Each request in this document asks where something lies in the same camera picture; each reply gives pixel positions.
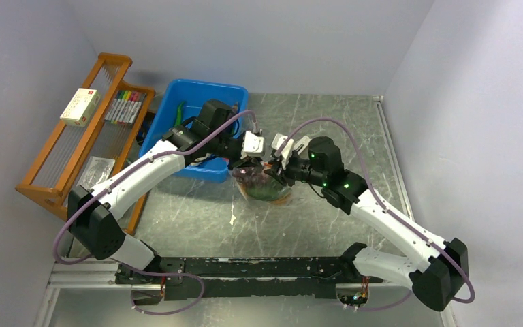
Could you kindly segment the dark toy grape bunch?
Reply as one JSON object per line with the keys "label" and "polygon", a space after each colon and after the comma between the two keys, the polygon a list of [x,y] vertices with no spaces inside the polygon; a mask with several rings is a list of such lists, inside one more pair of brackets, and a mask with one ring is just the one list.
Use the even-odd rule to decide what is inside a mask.
{"label": "dark toy grape bunch", "polygon": [[263,185],[267,175],[262,167],[243,167],[232,170],[235,180],[246,187]]}

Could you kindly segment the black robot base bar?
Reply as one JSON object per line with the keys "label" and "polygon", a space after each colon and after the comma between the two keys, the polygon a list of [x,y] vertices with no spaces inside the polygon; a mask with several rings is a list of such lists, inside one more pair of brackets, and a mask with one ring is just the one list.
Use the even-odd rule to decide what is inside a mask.
{"label": "black robot base bar", "polygon": [[354,243],[335,257],[175,258],[154,260],[141,274],[118,266],[118,285],[164,286],[166,300],[250,296],[313,296],[335,299],[341,284],[360,284],[352,264],[366,249]]}

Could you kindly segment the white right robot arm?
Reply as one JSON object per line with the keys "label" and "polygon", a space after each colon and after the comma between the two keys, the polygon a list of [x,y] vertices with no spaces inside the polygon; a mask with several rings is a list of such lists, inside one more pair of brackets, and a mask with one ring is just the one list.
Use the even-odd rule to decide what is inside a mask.
{"label": "white right robot arm", "polygon": [[443,311],[469,277],[467,246],[445,240],[411,221],[359,174],[344,167],[340,149],[326,136],[295,142],[277,134],[271,142],[269,175],[283,185],[296,182],[320,187],[328,204],[359,219],[394,244],[402,255],[362,243],[341,256],[340,273],[349,282],[377,277],[413,292],[426,307]]}

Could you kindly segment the clear zip top bag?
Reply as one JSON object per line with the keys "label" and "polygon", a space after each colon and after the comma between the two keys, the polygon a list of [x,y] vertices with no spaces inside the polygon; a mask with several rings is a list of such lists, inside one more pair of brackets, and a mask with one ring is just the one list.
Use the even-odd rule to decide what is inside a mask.
{"label": "clear zip top bag", "polygon": [[[266,162],[248,162],[244,165],[241,165],[236,168],[243,168],[243,167],[262,167],[264,168],[264,164]],[[245,200],[259,200],[275,205],[283,205],[285,204],[291,197],[292,190],[289,186],[282,186],[278,182],[276,182],[272,177],[268,176],[266,177],[266,182],[263,185],[255,186],[255,187],[246,187],[245,185],[242,185],[238,183],[235,178],[232,176],[232,170],[236,169],[233,168],[230,170],[230,176],[233,178],[234,182],[237,184],[238,190],[240,194],[243,196]]]}

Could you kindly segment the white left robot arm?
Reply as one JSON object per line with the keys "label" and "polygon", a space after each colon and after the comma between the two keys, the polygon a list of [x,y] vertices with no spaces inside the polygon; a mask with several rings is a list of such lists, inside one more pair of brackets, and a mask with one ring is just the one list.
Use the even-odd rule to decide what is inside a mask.
{"label": "white left robot arm", "polygon": [[235,123],[247,111],[235,113],[219,100],[208,100],[200,113],[171,127],[143,156],[93,187],[74,187],[68,197],[67,230],[98,260],[112,259],[133,268],[144,283],[160,277],[158,254],[124,232],[118,219],[137,200],[167,177],[209,155],[238,161],[243,139]]}

